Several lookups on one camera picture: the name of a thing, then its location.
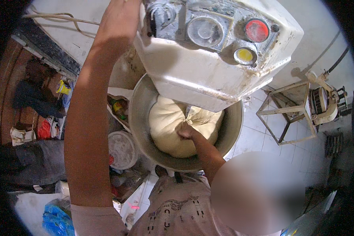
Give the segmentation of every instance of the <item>t-shirt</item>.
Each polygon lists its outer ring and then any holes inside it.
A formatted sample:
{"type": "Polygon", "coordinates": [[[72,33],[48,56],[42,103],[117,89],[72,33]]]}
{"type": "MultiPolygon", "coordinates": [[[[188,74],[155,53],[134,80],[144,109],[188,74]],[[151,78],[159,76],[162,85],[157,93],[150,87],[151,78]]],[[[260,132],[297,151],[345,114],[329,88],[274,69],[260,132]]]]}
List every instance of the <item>t-shirt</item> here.
{"type": "MultiPolygon", "coordinates": [[[[183,183],[176,183],[168,176],[157,181],[149,197],[148,210],[130,232],[113,207],[71,205],[75,232],[79,236],[127,233],[128,236],[245,235],[229,228],[217,217],[206,177],[181,176],[183,183]]],[[[280,232],[271,235],[279,236],[280,232]]]]}

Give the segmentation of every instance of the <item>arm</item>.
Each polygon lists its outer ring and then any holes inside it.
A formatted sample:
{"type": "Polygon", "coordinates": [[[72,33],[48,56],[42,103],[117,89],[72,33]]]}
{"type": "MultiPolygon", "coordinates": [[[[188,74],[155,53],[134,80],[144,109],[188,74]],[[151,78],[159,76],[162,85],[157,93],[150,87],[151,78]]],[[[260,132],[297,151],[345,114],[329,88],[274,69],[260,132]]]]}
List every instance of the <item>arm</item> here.
{"type": "Polygon", "coordinates": [[[139,0],[110,2],[74,88],[65,131],[65,165],[74,205],[113,206],[106,95],[113,65],[136,35],[139,6],[139,0]]]}
{"type": "Polygon", "coordinates": [[[191,139],[194,142],[199,160],[202,162],[203,171],[211,185],[216,172],[226,161],[219,151],[208,140],[186,122],[177,126],[176,132],[184,139],[191,139]]]}

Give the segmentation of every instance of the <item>hand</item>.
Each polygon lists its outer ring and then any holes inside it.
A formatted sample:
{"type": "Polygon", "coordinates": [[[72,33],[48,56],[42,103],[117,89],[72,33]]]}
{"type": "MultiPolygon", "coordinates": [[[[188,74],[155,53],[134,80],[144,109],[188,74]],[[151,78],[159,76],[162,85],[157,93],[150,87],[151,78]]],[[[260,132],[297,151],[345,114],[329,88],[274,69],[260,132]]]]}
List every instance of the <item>hand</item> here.
{"type": "Polygon", "coordinates": [[[124,38],[130,45],[139,23],[140,2],[140,0],[111,0],[102,16],[95,43],[124,38]]]}
{"type": "Polygon", "coordinates": [[[175,128],[177,134],[182,138],[182,139],[193,139],[194,136],[199,134],[199,132],[191,127],[188,123],[186,122],[181,122],[177,127],[175,128]]]}

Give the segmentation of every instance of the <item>yellow button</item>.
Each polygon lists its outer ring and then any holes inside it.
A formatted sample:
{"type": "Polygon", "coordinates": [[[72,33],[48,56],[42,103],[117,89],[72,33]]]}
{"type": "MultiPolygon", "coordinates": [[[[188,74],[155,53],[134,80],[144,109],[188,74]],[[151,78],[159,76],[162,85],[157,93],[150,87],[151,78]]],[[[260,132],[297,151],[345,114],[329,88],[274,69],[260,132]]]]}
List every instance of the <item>yellow button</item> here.
{"type": "Polygon", "coordinates": [[[244,62],[250,62],[251,60],[253,60],[253,55],[248,49],[242,48],[238,50],[237,58],[244,62]]]}

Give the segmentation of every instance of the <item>dough mixer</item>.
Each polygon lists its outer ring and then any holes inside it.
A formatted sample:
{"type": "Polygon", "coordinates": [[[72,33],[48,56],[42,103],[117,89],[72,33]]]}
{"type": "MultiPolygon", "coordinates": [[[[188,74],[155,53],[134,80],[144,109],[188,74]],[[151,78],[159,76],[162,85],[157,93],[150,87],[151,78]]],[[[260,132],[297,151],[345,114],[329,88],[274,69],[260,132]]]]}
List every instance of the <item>dough mixer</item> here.
{"type": "Polygon", "coordinates": [[[157,149],[148,114],[157,96],[225,111],[215,144],[227,155],[243,121],[241,99],[272,81],[303,30],[276,0],[144,0],[134,46],[146,69],[129,106],[133,137],[163,167],[201,170],[197,156],[157,149]]]}

